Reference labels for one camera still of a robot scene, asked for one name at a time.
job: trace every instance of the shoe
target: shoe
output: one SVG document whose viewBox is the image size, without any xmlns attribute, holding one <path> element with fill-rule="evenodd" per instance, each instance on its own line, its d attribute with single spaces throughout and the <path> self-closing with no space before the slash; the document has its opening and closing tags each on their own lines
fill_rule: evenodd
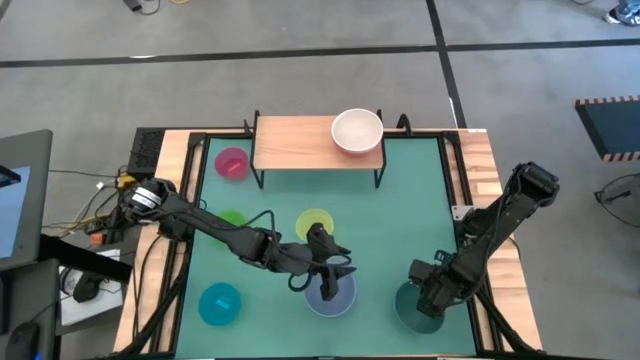
<svg viewBox="0 0 640 360">
<path fill-rule="evenodd" d="M 620 24 L 622 21 L 618 20 L 618 14 L 616 14 L 616 9 L 611 9 L 608 13 L 604 14 L 602 18 L 604 21 L 609 24 Z"/>
<path fill-rule="evenodd" d="M 618 16 L 616 9 L 611 9 L 608 13 L 604 14 L 603 20 L 609 24 L 624 24 L 626 26 L 639 26 L 640 25 L 640 13 L 635 13 L 629 16 L 625 16 L 621 19 Z"/>
</svg>

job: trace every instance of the white bowl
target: white bowl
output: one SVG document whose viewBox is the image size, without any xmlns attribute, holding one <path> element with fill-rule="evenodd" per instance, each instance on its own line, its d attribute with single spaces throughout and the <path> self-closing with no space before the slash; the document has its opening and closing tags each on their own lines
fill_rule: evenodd
<svg viewBox="0 0 640 360">
<path fill-rule="evenodd" d="M 373 150 L 384 133 L 378 115 L 365 109 L 351 109 L 336 116 L 331 125 L 333 141 L 351 154 L 366 154 Z"/>
</svg>

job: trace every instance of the blue bowl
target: blue bowl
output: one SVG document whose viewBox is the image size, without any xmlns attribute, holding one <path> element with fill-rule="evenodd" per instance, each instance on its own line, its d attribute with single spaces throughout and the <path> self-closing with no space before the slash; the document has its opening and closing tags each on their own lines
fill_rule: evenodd
<svg viewBox="0 0 640 360">
<path fill-rule="evenodd" d="M 322 285 L 322 277 L 315 275 L 311 279 L 309 287 L 304 291 L 307 306 L 320 316 L 340 316 L 346 313 L 356 300 L 356 280 L 353 278 L 353 273 L 338 279 L 340 290 L 331 301 L 322 300 L 320 285 Z"/>
<path fill-rule="evenodd" d="M 202 320 L 211 326 L 224 326 L 232 323 L 242 304 L 238 290 L 227 283 L 211 285 L 200 296 L 198 312 Z"/>
<path fill-rule="evenodd" d="M 418 334 L 433 334 L 440 330 L 444 317 L 432 318 L 418 311 L 420 287 L 407 281 L 396 292 L 396 313 L 398 318 Z"/>
</svg>

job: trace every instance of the power adapter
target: power adapter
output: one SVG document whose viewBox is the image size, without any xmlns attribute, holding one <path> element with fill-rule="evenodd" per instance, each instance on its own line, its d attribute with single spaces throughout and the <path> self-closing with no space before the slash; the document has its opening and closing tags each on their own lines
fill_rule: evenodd
<svg viewBox="0 0 640 360">
<path fill-rule="evenodd" d="M 131 9 L 131 11 L 136 12 L 142 10 L 142 5 L 138 0 L 123 0 L 125 4 Z"/>
</svg>

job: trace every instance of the computer monitor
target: computer monitor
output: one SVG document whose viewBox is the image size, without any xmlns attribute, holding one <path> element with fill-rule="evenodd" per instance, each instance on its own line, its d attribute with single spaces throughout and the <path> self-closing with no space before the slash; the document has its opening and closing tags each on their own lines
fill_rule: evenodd
<svg viewBox="0 0 640 360">
<path fill-rule="evenodd" d="M 38 259 L 52 138 L 40 130 L 0 139 L 0 165 L 10 170 L 1 175 L 0 271 Z"/>
</svg>

